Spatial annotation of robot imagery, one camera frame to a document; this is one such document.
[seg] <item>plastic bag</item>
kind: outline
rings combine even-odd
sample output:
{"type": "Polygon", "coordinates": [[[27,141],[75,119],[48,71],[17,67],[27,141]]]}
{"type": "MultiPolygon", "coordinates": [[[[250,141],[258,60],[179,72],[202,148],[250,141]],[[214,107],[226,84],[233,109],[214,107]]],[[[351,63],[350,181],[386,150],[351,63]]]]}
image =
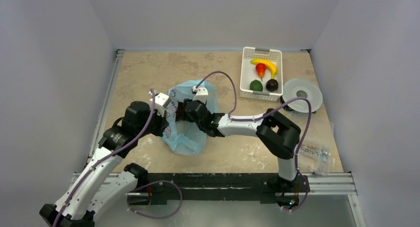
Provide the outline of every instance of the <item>plastic bag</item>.
{"type": "MultiPolygon", "coordinates": [[[[177,154],[198,155],[206,146],[207,135],[199,130],[195,123],[175,121],[178,102],[184,102],[184,99],[193,99],[192,88],[199,82],[200,80],[186,81],[168,91],[170,103],[166,108],[166,120],[169,126],[163,132],[162,140],[177,154]]],[[[207,109],[212,113],[217,112],[216,90],[206,82],[200,86],[205,86],[209,92],[207,109]]]]}

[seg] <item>yellow banana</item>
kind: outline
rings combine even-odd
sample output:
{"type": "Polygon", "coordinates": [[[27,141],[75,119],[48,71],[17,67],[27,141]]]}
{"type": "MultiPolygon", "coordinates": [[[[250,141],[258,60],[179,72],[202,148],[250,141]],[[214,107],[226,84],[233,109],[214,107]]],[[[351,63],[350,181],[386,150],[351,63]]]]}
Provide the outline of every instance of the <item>yellow banana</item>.
{"type": "Polygon", "coordinates": [[[254,65],[257,65],[259,63],[264,63],[265,66],[270,70],[271,72],[271,78],[274,79],[275,75],[277,74],[277,67],[270,61],[265,60],[265,59],[261,59],[261,58],[256,58],[251,60],[251,63],[254,65]]]}

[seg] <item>avocado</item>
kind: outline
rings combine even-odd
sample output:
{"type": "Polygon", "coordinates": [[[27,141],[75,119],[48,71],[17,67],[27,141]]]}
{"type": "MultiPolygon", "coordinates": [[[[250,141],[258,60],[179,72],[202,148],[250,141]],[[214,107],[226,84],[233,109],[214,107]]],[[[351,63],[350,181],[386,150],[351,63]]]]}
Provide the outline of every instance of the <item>avocado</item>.
{"type": "Polygon", "coordinates": [[[265,84],[265,88],[269,91],[269,92],[274,92],[275,90],[278,89],[278,82],[275,79],[270,79],[267,81],[267,83],[265,84]]]}
{"type": "Polygon", "coordinates": [[[262,92],[263,91],[263,84],[258,80],[254,80],[250,83],[250,90],[262,92]]]}

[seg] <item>table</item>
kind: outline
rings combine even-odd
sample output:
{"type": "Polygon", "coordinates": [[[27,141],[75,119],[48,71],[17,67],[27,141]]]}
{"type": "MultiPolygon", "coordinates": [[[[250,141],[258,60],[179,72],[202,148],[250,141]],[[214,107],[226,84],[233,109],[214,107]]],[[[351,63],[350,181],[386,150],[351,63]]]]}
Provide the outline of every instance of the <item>table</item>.
{"type": "MultiPolygon", "coordinates": [[[[124,115],[132,101],[147,101],[149,90],[167,91],[186,80],[200,80],[215,70],[228,73],[239,90],[242,54],[238,52],[217,53],[161,53],[125,52],[118,74],[115,91],[110,101],[106,128],[124,115]]],[[[317,84],[311,58],[307,52],[283,53],[283,81],[303,78],[317,84]]],[[[222,74],[207,80],[217,91],[219,111],[227,113],[233,108],[233,89],[222,74]]],[[[261,114],[275,108],[278,102],[269,102],[238,97],[234,115],[261,114]]],[[[282,114],[290,117],[290,112],[282,114]]],[[[329,122],[325,106],[313,114],[313,118],[329,122]]],[[[332,133],[330,128],[319,131],[332,133]]],[[[343,172],[335,141],[332,139],[333,166],[330,172],[343,172]]],[[[129,163],[137,163],[149,172],[277,172],[277,158],[255,137],[229,136],[209,138],[206,148],[197,156],[176,154],[159,137],[148,135],[114,169],[123,171],[129,163]]]]}

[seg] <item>white basket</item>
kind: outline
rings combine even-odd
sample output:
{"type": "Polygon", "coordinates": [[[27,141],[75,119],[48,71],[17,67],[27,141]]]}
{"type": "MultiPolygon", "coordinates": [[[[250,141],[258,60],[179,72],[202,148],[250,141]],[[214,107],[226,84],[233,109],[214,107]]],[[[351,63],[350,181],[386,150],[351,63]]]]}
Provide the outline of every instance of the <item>white basket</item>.
{"type": "Polygon", "coordinates": [[[240,97],[253,98],[267,101],[277,101],[283,94],[283,57],[280,50],[256,49],[254,47],[245,47],[242,51],[242,67],[241,67],[241,92],[240,97]],[[277,74],[275,79],[278,81],[278,89],[275,93],[269,92],[265,88],[265,83],[271,79],[270,71],[265,72],[262,80],[262,92],[249,90],[249,84],[260,78],[255,71],[255,65],[251,64],[251,60],[262,58],[269,60],[277,66],[277,74]]]}

